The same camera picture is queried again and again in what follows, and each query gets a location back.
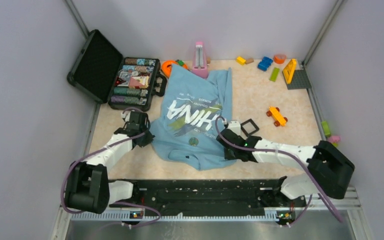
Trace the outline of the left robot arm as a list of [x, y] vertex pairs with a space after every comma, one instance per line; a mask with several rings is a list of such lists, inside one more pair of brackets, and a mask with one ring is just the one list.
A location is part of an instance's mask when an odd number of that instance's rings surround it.
[[122, 200], [134, 207], [140, 202], [140, 193], [130, 181], [110, 181], [108, 174], [121, 158], [135, 147], [150, 144], [147, 113], [131, 107], [121, 113], [124, 125], [118, 128], [109, 141], [99, 150], [74, 161], [63, 180], [61, 206], [70, 214], [90, 212], [101, 214], [107, 206]]

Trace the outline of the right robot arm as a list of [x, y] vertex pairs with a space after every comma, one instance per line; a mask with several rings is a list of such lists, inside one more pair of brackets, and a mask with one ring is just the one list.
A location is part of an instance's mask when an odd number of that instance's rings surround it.
[[326, 140], [314, 146], [291, 145], [260, 136], [244, 139], [227, 128], [216, 139], [224, 147], [227, 160], [278, 164], [304, 172], [281, 180], [280, 188], [273, 192], [273, 200], [279, 206], [309, 194], [343, 199], [355, 171], [355, 165]]

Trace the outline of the light blue t-shirt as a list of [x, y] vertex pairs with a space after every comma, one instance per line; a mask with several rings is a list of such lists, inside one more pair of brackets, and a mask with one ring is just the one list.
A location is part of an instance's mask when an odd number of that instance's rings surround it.
[[[161, 114], [151, 123], [152, 147], [165, 161], [206, 171], [231, 166], [224, 147], [216, 140], [223, 125], [217, 117], [233, 115], [232, 70], [212, 70], [201, 78], [185, 68], [172, 67], [161, 104]], [[191, 146], [189, 139], [199, 140]]]

